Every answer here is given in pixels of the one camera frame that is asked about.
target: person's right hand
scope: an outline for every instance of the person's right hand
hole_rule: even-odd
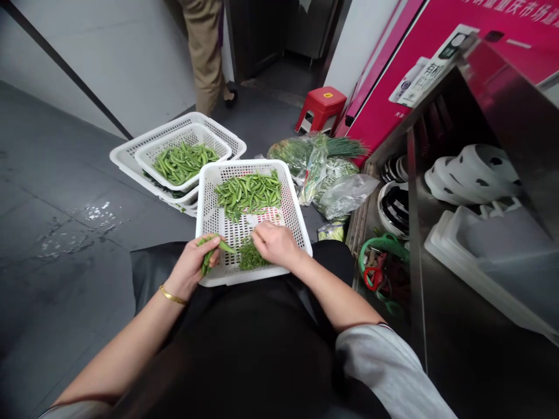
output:
[[[263,221],[252,232],[254,245],[264,259],[273,264],[292,270],[291,267],[306,256],[289,227]]]

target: white plastic basket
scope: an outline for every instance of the white plastic basket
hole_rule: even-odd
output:
[[[199,112],[191,112],[186,115],[180,116],[165,125],[161,125],[138,138],[127,141],[126,143],[116,147],[110,153],[111,161],[118,166],[120,170],[146,188],[148,191],[158,196],[161,200],[165,201],[170,206],[188,214],[196,216],[198,207],[198,186],[188,192],[182,198],[173,198],[170,192],[163,191],[159,187],[152,184],[142,172],[142,168],[134,159],[134,153],[143,145],[148,144],[154,140],[161,138],[164,135],[177,131],[192,123],[199,123],[212,131],[215,135],[221,138],[231,147],[230,160],[239,159],[246,151],[246,144],[239,137],[229,131],[227,128],[221,126],[216,121],[208,118]]]
[[[278,171],[278,178],[281,182],[280,207],[265,208],[268,212],[262,215],[242,215],[238,223],[233,223],[227,219],[223,207],[217,206],[218,196],[215,192],[215,187],[230,177],[239,177],[249,173],[256,173],[256,171],[262,175],[270,175],[274,169]],[[264,220],[289,227],[299,247],[304,249],[310,256],[313,255],[305,221],[301,214],[297,195],[295,194],[293,180],[289,174],[289,168],[284,162],[266,159],[237,160],[209,163],[202,167],[200,171],[196,237],[207,233],[218,233],[225,237],[231,247],[238,248],[242,240],[251,235],[254,227]],[[239,267],[239,254],[221,252],[220,258],[220,264],[215,266],[200,281],[200,285],[206,287],[233,285],[283,275],[289,272],[287,269],[277,265],[269,265],[251,271],[241,271]]]
[[[142,169],[163,186],[171,190],[186,192],[190,189],[189,186],[198,180],[199,174],[180,185],[174,185],[153,168],[153,165],[157,162],[157,157],[162,152],[172,147],[180,147],[183,143],[188,145],[204,144],[219,156],[218,162],[227,160],[231,156],[231,147],[226,142],[205,126],[192,123],[140,147],[134,154],[134,158]]]

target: stacked plastic basket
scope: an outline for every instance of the stacked plastic basket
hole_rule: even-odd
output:
[[[176,138],[181,136],[186,139],[185,128],[192,124],[200,124],[212,134],[217,136],[218,140],[216,143],[219,142],[219,140],[223,141],[231,149],[231,154],[230,157],[228,157],[228,160],[237,160],[245,153],[246,144],[244,141],[240,140],[239,137],[202,113],[191,112],[181,116],[180,118],[174,119],[165,125],[155,128],[138,138],[128,141],[119,147],[116,147],[111,151],[110,157],[111,161],[116,164],[120,170],[125,172],[128,176],[152,192],[154,195],[158,196],[162,201],[165,201],[170,206],[184,212],[185,214],[196,217],[199,189],[198,176],[189,182],[187,189],[185,189],[187,190],[185,196],[181,198],[173,198],[171,192],[164,191],[163,189],[157,187],[144,176],[144,170],[135,158],[136,152],[139,149],[145,150],[146,144],[160,140],[163,137],[167,139],[165,142],[170,144],[175,143]],[[187,142],[195,143],[196,140],[193,139]]]

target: red plastic stool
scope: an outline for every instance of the red plastic stool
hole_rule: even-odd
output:
[[[331,130],[338,123],[346,100],[347,97],[334,87],[320,87],[310,91],[295,131],[299,132],[301,128],[306,132]]]

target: pink sign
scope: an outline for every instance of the pink sign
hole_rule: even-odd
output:
[[[432,70],[433,60],[452,57],[464,27],[491,41],[534,84],[559,70],[559,0],[430,0],[348,135],[376,150],[411,112],[397,103],[410,96],[411,78]]]

